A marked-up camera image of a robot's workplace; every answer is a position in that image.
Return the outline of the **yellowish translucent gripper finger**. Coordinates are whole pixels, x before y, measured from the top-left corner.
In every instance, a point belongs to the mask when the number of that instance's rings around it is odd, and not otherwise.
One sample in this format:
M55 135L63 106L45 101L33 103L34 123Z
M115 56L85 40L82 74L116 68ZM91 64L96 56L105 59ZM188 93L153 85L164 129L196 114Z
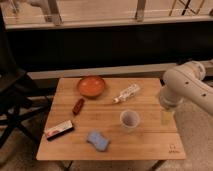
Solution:
M163 110L162 111L162 124L168 125L173 119L173 111Z

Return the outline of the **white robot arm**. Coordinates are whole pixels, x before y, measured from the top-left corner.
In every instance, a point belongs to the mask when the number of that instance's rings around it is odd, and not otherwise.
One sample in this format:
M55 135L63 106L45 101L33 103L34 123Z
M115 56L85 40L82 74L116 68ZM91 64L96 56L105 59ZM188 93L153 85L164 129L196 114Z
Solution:
M203 82L206 69L201 62L190 61L168 69L158 100L166 110L173 110L184 99L190 100L213 117L213 88Z

